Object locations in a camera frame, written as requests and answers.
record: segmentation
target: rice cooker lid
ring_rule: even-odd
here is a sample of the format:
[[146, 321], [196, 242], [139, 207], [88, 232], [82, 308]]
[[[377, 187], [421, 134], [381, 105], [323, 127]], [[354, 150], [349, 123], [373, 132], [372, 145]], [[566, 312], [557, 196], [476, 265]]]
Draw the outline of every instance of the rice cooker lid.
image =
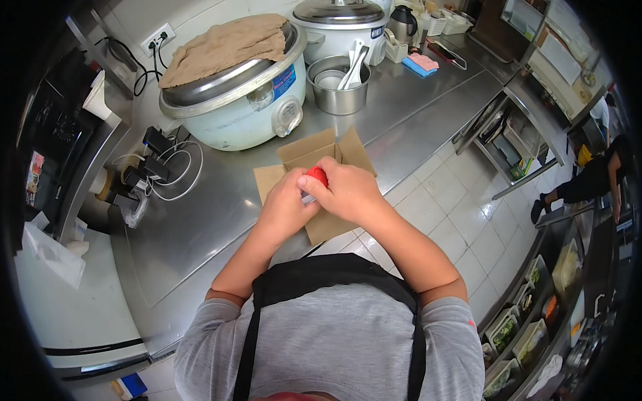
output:
[[[286, 22], [281, 27], [281, 31], [285, 36], [283, 53], [287, 54], [296, 41], [296, 28], [293, 29], [292, 25]], [[274, 61], [265, 59], [247, 60], [205, 78], [176, 87], [163, 88], [162, 96], [171, 105], [192, 106], [229, 92], [261, 74], [274, 63]]]
[[305, 0], [293, 15], [302, 21], [333, 25], [366, 24], [385, 17], [381, 7], [364, 0]]

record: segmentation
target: blue sponge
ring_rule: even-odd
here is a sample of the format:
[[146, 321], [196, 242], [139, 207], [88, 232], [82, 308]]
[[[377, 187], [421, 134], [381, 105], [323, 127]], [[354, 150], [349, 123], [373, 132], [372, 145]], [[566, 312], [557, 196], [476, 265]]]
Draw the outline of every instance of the blue sponge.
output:
[[403, 60], [401, 60], [401, 62], [403, 64], [405, 64], [411, 70], [415, 71], [422, 78], [425, 78], [425, 77], [427, 77], [429, 75], [432, 75], [437, 71], [436, 68], [434, 68], [434, 69], [432, 69], [430, 71], [426, 71], [423, 68], [419, 67], [419, 65], [417, 63], [415, 63], [414, 61], [410, 60], [408, 57], [406, 57]]

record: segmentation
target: hand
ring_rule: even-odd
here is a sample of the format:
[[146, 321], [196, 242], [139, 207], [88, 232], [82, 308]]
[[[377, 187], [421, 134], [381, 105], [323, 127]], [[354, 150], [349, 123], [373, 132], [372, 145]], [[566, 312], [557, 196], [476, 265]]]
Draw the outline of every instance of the hand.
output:
[[293, 169], [268, 193], [259, 220], [252, 229], [267, 243], [281, 246], [321, 209], [318, 202], [308, 205], [301, 202], [302, 191], [297, 179], [305, 172], [301, 167]]
[[317, 199], [328, 212], [363, 226], [378, 215], [383, 207], [390, 207], [379, 192], [374, 176], [364, 169], [339, 164], [330, 156], [317, 163], [325, 172], [328, 187], [311, 176], [301, 176], [298, 185]]

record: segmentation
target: white rice cooker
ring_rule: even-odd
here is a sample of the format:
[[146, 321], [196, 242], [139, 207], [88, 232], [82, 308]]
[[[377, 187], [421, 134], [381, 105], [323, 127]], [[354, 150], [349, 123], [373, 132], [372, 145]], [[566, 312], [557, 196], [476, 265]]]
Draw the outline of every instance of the white rice cooker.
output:
[[286, 22], [286, 59], [248, 60], [224, 71], [160, 92], [160, 110], [181, 120], [199, 141], [234, 151], [284, 137], [303, 118], [306, 32]]
[[348, 55], [362, 39], [370, 47], [365, 62], [377, 65], [386, 55], [383, 28], [389, 19], [379, 5], [364, 0], [305, 0], [294, 8], [291, 21], [308, 34], [306, 63]]

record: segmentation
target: rice cooker label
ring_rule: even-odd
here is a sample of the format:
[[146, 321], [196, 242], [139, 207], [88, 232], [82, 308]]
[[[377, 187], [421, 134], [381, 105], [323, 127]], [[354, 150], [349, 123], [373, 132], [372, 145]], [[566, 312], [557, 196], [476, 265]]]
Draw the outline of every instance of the rice cooker label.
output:
[[290, 65], [285, 71], [272, 81], [262, 85], [257, 90], [246, 96], [250, 106], [256, 112], [259, 112], [271, 105], [276, 99], [281, 97], [297, 79], [294, 71], [294, 64]]
[[383, 35], [383, 28], [384, 28], [383, 26], [380, 26], [378, 28], [373, 28], [370, 31], [370, 38], [371, 39], [376, 39], [376, 38], [382, 36]]

